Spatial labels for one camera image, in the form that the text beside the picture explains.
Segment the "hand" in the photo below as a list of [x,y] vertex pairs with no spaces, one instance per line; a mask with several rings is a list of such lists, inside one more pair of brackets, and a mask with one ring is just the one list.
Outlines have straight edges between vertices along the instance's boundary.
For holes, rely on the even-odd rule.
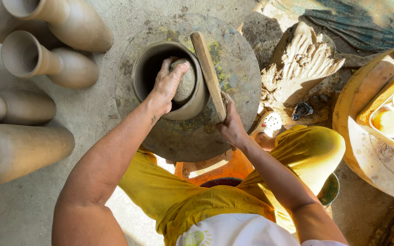
[[155,86],[147,98],[154,98],[156,104],[160,106],[162,114],[170,112],[171,100],[176,94],[182,75],[189,69],[189,62],[178,64],[174,70],[169,72],[170,65],[175,62],[177,57],[170,57],[162,62],[161,70],[156,77]]
[[222,92],[222,97],[227,109],[226,121],[224,124],[218,123],[215,127],[228,143],[241,149],[249,141],[250,137],[244,130],[241,118],[236,112],[235,102],[225,92]]

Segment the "orange stool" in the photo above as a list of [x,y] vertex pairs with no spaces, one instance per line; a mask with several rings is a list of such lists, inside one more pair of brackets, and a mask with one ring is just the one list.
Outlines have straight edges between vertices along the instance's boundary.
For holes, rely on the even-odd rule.
[[186,181],[194,183],[202,187],[212,187],[215,185],[231,185],[228,180],[236,180],[239,184],[252,171],[253,165],[249,162],[246,156],[239,150],[232,151],[232,158],[228,163],[218,167],[212,171],[206,172],[194,178],[183,177],[183,162],[176,163],[176,170],[174,174]]

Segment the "clay vase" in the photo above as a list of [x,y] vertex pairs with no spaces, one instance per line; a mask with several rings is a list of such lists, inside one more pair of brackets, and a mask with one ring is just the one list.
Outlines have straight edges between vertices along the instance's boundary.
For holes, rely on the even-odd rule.
[[74,145],[65,128],[0,124],[0,184],[69,156]]
[[7,12],[0,0],[0,43],[2,43],[10,33],[17,30],[24,30],[32,33],[37,37],[40,43],[48,49],[62,47],[64,45],[50,30],[48,30],[47,24],[44,21],[19,20]]
[[54,118],[56,104],[47,95],[24,90],[0,91],[0,123],[40,125]]
[[76,49],[106,52],[113,36],[95,9],[84,0],[2,0],[21,20],[44,20],[62,42]]
[[162,61],[170,56],[190,60],[195,68],[196,82],[188,102],[179,105],[172,101],[171,111],[162,117],[169,120],[187,120],[199,115],[206,108],[211,95],[203,79],[197,58],[182,44],[172,41],[161,41],[145,48],[136,59],[132,68],[131,82],[133,91],[139,102],[144,101],[153,89],[157,71],[161,69]]
[[55,84],[83,89],[98,79],[97,65],[84,55],[67,48],[43,47],[26,31],[14,31],[3,42],[1,49],[6,69],[19,78],[46,74]]

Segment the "shoe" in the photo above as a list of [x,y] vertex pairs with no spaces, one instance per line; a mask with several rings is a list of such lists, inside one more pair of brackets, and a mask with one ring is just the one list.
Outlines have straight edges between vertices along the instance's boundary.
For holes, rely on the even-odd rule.
[[250,133],[250,137],[255,137],[261,132],[265,133],[269,137],[275,137],[281,128],[281,117],[274,111],[268,111],[261,117],[261,119],[259,119],[255,129]]

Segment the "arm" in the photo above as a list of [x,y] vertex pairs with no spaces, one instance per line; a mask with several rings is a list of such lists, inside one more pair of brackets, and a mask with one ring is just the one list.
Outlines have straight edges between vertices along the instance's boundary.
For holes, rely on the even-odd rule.
[[235,103],[222,93],[227,103],[225,124],[217,129],[227,142],[240,149],[253,164],[275,198],[291,215],[301,243],[307,240],[333,240],[348,245],[313,192],[288,168],[263,150],[244,131]]
[[179,64],[169,73],[173,60],[164,60],[153,91],[144,102],[74,166],[54,209],[53,245],[127,245],[105,203],[151,128],[171,110],[180,78],[189,68],[189,64]]

